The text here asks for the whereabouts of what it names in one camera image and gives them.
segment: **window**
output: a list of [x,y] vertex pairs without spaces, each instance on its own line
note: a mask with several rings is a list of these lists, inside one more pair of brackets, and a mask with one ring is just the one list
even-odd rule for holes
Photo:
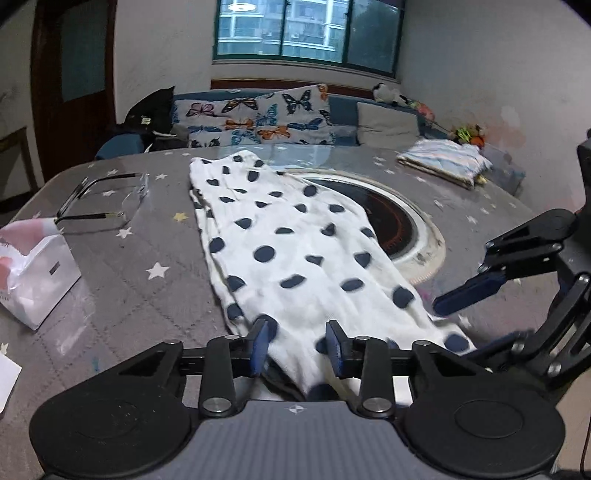
[[219,0],[215,58],[278,58],[394,75],[404,0]]

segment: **circular pad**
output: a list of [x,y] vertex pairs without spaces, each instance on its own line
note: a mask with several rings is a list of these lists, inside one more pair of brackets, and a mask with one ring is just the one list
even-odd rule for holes
[[46,471],[65,478],[120,478],[178,452],[191,421],[182,402],[148,378],[111,377],[45,402],[29,427]]
[[551,466],[564,442],[556,409],[532,389],[492,374],[446,378],[407,409],[412,448],[468,478],[516,478]]

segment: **sofa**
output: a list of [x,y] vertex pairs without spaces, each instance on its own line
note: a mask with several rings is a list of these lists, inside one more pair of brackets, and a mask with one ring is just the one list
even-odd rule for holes
[[[216,102],[219,100],[231,100],[234,98],[255,98],[261,95],[267,95],[276,92],[276,89],[229,89],[229,90],[209,90],[207,92],[182,93],[174,95],[174,100],[195,100],[196,102]],[[419,134],[425,138],[447,138],[447,133],[433,128],[428,124],[416,110],[398,106],[379,103],[374,100],[359,98],[348,95],[337,95],[329,93],[330,116],[332,118],[333,131],[335,133],[335,143],[337,146],[355,147],[359,146],[356,136],[358,127],[358,108],[357,103],[364,102],[373,105],[379,105],[385,108],[408,112],[417,117],[417,126]],[[117,135],[103,144],[96,154],[97,160],[115,158],[124,155],[133,155],[144,152],[144,145],[138,134]],[[512,165],[508,154],[501,152],[494,147],[487,145],[483,155],[493,164],[493,168],[486,176],[496,183],[499,187],[508,193],[515,195],[519,190],[521,181],[525,173]]]

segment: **polka dot cloth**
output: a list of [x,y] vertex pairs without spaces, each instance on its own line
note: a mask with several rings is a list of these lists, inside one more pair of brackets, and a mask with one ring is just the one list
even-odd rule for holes
[[[410,349],[430,340],[454,353],[473,349],[456,325],[435,326],[416,290],[380,248],[365,211],[340,193],[243,150],[194,158],[190,196],[210,280],[233,333],[261,316],[278,323],[269,355],[303,392],[326,382],[316,350],[325,324]],[[410,403],[405,381],[398,403]],[[355,381],[349,385],[354,390]]]

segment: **yellow star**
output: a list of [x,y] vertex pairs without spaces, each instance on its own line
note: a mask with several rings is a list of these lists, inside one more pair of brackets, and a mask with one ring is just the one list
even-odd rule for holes
[[177,222],[182,222],[183,220],[186,220],[187,218],[189,218],[189,217],[187,216],[187,214],[185,212],[175,213],[173,216],[173,219],[176,220]]

